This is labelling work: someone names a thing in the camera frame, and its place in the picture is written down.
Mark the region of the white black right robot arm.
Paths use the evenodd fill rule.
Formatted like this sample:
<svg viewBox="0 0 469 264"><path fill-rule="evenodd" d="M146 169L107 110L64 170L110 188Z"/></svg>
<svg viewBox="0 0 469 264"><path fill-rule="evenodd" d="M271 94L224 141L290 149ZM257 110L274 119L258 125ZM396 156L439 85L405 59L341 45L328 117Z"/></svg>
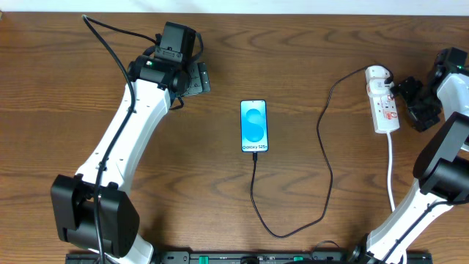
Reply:
<svg viewBox="0 0 469 264"><path fill-rule="evenodd" d="M406 78L394 86L374 85L377 75L367 71L367 93L405 102L414 128L423 132L445 122L421 151L413 167L411 189L391 215L363 238L349 263L403 263L408 246L440 215L468 203L468 53L455 47L441 50L426 84Z"/></svg>

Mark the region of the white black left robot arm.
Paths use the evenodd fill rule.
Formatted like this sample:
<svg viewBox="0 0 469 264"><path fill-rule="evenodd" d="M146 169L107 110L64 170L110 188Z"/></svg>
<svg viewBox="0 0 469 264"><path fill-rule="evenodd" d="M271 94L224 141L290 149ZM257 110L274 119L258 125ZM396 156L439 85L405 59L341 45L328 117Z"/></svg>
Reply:
<svg viewBox="0 0 469 264"><path fill-rule="evenodd" d="M140 217L129 195L141 156L158 123L184 97L210 91L200 33L167 22L152 46L125 67L95 35L126 81L119 108L94 152L74 176L58 175L51 201L59 239L93 251L90 263L153 263L154 246L139 235Z"/></svg>

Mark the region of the blue Galaxy smartphone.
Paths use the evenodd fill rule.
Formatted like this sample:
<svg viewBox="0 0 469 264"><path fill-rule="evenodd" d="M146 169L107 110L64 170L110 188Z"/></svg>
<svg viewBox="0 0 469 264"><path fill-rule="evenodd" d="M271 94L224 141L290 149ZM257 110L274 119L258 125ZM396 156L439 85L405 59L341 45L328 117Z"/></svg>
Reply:
<svg viewBox="0 0 469 264"><path fill-rule="evenodd" d="M240 102L241 150L261 153L269 150L267 104L265 100Z"/></svg>

